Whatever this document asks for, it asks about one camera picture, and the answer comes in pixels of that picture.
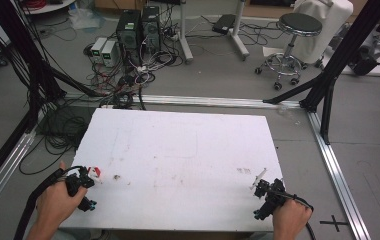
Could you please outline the black floor mat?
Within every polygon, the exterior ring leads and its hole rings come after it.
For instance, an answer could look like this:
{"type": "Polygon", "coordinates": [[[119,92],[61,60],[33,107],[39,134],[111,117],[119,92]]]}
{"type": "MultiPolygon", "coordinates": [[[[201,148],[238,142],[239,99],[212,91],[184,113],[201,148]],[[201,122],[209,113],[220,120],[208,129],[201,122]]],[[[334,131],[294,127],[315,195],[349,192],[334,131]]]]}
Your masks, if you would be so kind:
{"type": "Polygon", "coordinates": [[[37,133],[56,137],[79,137],[86,132],[94,108],[81,106],[49,109],[37,126],[37,133]]]}

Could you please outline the white bench power supply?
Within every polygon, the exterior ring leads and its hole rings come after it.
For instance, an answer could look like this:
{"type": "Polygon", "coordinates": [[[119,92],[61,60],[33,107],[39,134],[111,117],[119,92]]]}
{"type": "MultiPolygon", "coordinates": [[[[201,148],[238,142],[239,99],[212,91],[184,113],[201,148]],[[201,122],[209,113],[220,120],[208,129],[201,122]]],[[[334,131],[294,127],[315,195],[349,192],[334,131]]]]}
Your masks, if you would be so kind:
{"type": "Polygon", "coordinates": [[[102,50],[103,63],[106,67],[114,67],[118,61],[116,42],[108,40],[102,50]]]}
{"type": "Polygon", "coordinates": [[[99,37],[96,42],[91,47],[90,51],[92,54],[92,60],[94,63],[102,64],[103,63],[103,57],[102,57],[102,50],[104,48],[104,45],[107,41],[106,37],[99,37]]]}

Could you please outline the clear plastic bag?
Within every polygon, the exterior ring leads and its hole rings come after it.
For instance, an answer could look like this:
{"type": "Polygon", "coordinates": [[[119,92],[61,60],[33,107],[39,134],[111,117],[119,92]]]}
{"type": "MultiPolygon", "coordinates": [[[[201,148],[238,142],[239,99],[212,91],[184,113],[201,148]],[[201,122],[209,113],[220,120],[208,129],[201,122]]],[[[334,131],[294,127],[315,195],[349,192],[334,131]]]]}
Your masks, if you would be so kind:
{"type": "Polygon", "coordinates": [[[75,30],[99,29],[104,19],[91,9],[74,8],[68,11],[71,27],[75,30]]]}

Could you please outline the person's right hand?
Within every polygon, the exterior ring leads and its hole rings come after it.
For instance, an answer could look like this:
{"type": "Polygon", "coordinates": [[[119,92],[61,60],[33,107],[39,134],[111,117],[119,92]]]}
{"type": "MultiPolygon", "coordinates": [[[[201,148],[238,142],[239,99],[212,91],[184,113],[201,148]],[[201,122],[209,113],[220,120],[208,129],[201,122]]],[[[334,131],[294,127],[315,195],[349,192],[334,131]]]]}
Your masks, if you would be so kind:
{"type": "Polygon", "coordinates": [[[312,216],[312,209],[288,199],[283,206],[273,212],[273,236],[298,235],[312,216]]]}

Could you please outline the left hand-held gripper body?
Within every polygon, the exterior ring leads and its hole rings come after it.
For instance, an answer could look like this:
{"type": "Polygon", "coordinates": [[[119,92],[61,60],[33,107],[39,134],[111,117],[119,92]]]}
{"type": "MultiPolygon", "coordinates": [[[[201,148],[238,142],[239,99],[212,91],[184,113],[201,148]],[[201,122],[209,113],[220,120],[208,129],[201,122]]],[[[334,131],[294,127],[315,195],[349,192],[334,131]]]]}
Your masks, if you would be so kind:
{"type": "MultiPolygon", "coordinates": [[[[68,175],[65,179],[66,187],[68,195],[73,197],[77,194],[80,187],[84,187],[86,189],[91,188],[95,185],[93,179],[91,179],[88,175],[87,168],[84,166],[74,166],[71,167],[71,170],[77,169],[77,173],[73,173],[68,175]]],[[[97,202],[88,199],[87,197],[83,197],[80,204],[78,205],[78,209],[81,211],[93,211],[95,209],[97,202]]]]}

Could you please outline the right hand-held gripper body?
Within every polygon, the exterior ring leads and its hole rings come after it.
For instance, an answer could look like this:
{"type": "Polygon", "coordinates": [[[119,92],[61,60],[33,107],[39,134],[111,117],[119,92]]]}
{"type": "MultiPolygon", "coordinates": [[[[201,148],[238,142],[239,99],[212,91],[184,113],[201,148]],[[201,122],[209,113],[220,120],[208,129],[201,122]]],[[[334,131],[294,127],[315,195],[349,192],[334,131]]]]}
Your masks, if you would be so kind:
{"type": "Polygon", "coordinates": [[[264,204],[254,211],[254,218],[257,220],[265,220],[272,215],[278,206],[282,206],[285,202],[283,194],[285,187],[280,179],[275,179],[272,183],[261,179],[256,185],[254,195],[258,198],[264,197],[264,204]]]}

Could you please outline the white cloth cover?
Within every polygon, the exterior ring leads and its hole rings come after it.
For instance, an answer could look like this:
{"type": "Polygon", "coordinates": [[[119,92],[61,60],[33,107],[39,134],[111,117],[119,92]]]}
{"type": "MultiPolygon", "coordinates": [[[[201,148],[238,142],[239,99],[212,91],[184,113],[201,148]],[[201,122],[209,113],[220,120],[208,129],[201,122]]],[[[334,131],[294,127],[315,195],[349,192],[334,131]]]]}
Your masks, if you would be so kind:
{"type": "Polygon", "coordinates": [[[323,54],[333,36],[353,13],[349,0],[296,0],[294,13],[314,17],[322,24],[322,31],[315,37],[298,37],[292,55],[312,64],[323,54]]]}

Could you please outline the white desk leg frame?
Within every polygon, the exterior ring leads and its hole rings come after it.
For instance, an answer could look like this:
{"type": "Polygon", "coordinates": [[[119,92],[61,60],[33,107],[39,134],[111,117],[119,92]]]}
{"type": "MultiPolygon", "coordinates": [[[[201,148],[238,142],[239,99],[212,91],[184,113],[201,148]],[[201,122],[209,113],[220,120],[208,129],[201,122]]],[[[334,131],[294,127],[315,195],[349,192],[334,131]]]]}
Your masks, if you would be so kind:
{"type": "MultiPolygon", "coordinates": [[[[240,53],[243,61],[245,61],[246,58],[249,56],[249,51],[247,50],[246,46],[243,44],[242,40],[239,37],[240,23],[242,20],[245,2],[246,0],[238,0],[237,7],[236,7],[234,27],[228,31],[228,34],[230,35],[230,38],[234,42],[235,46],[237,47],[238,52],[240,53]]],[[[180,6],[180,21],[179,21],[180,29],[178,32],[178,40],[179,40],[182,52],[184,54],[184,62],[186,64],[189,64],[193,61],[193,54],[191,52],[190,46],[186,39],[186,30],[185,30],[186,0],[179,0],[179,6],[180,6]]]]}

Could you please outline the round white table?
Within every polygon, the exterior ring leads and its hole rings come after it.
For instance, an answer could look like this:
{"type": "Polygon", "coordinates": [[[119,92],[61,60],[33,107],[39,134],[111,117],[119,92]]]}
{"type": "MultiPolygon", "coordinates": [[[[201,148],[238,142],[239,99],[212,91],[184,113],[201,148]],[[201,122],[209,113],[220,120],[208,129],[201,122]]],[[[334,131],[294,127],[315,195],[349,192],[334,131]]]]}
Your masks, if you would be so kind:
{"type": "Polygon", "coordinates": [[[49,13],[70,7],[76,0],[23,0],[21,8],[27,15],[49,13]]]}

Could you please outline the black device on board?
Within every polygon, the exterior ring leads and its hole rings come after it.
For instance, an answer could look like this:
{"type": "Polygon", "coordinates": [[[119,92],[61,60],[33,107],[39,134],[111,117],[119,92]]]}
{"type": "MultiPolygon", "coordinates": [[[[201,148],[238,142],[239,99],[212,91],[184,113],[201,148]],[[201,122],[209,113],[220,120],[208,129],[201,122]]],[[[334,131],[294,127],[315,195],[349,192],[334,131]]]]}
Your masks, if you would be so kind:
{"type": "Polygon", "coordinates": [[[361,46],[348,66],[357,76],[365,76],[379,65],[380,47],[361,46]]]}

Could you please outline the flat black box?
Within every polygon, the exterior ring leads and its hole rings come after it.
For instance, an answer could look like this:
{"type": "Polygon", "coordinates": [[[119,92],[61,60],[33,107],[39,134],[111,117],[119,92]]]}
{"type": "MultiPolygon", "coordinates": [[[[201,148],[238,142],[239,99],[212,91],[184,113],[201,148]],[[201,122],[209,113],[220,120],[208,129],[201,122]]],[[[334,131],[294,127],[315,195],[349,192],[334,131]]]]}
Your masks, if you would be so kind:
{"type": "Polygon", "coordinates": [[[220,34],[227,34],[234,26],[235,16],[233,14],[222,15],[212,26],[212,31],[220,34]]]}

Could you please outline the black round swivel stool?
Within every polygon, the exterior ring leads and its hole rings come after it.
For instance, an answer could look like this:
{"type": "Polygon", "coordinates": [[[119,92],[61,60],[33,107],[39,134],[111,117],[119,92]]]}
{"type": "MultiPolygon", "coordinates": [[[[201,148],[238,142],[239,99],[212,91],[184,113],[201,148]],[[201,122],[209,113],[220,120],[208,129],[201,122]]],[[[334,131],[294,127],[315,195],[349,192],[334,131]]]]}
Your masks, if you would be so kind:
{"type": "Polygon", "coordinates": [[[274,89],[280,90],[280,80],[283,76],[290,77],[290,84],[299,83],[300,71],[304,69],[301,60],[292,55],[292,50],[297,37],[315,37],[322,31],[322,23],[312,16],[303,13],[287,13],[282,15],[276,26],[283,32],[292,36],[284,52],[270,54],[265,61],[255,69],[256,74],[261,74],[264,68],[268,68],[277,74],[274,89]]]}

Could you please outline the aluminium floor rail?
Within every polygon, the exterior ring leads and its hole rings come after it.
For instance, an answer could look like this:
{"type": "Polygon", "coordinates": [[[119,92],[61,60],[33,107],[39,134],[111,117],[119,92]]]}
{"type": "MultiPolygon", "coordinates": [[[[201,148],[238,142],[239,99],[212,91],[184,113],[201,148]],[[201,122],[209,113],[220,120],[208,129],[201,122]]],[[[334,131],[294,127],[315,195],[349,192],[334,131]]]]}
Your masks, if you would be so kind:
{"type": "Polygon", "coordinates": [[[13,149],[8,152],[0,168],[0,194],[13,175],[19,162],[28,152],[36,137],[36,132],[24,133],[13,145],[13,149]]]}
{"type": "Polygon", "coordinates": [[[300,109],[300,105],[297,101],[283,101],[278,104],[271,104],[266,103],[263,100],[257,99],[167,96],[146,94],[143,94],[141,97],[133,97],[134,103],[139,103],[140,100],[143,100],[144,105],[176,105],[239,109],[300,109]]]}
{"type": "Polygon", "coordinates": [[[371,240],[368,229],[363,221],[360,211],[358,210],[332,146],[327,144],[320,134],[320,119],[318,115],[316,113],[308,113],[307,117],[312,126],[326,169],[330,175],[354,239],[371,240]]]}

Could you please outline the person's left hand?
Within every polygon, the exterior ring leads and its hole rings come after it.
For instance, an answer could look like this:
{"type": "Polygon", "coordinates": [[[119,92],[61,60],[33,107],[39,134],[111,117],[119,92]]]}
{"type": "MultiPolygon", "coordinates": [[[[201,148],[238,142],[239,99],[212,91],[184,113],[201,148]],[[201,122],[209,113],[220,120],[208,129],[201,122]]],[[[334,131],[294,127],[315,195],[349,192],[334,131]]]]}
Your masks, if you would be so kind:
{"type": "Polygon", "coordinates": [[[60,226],[75,211],[86,193],[87,189],[80,187],[75,196],[69,196],[64,181],[49,186],[38,198],[36,222],[58,223],[60,226]]]}

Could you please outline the black computer tower green sticker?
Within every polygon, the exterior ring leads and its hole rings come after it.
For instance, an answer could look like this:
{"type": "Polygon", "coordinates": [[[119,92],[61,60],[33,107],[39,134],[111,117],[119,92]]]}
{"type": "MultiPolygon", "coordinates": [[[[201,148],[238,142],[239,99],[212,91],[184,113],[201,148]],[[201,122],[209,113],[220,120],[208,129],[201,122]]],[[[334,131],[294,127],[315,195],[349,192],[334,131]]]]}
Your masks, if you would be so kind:
{"type": "Polygon", "coordinates": [[[116,27],[116,34],[123,58],[130,60],[130,64],[140,65],[138,51],[142,42],[141,11],[124,10],[116,27]]]}

